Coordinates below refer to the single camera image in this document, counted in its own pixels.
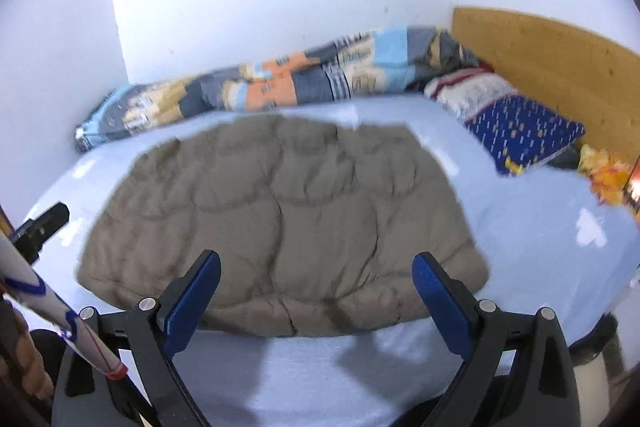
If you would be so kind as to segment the person's left hand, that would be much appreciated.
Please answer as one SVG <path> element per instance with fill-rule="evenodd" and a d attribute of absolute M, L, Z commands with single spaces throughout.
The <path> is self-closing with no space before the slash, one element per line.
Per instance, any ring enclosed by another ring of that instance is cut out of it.
<path fill-rule="evenodd" d="M 50 405 L 54 386 L 21 312 L 1 298 L 1 378 L 26 397 Z"/>

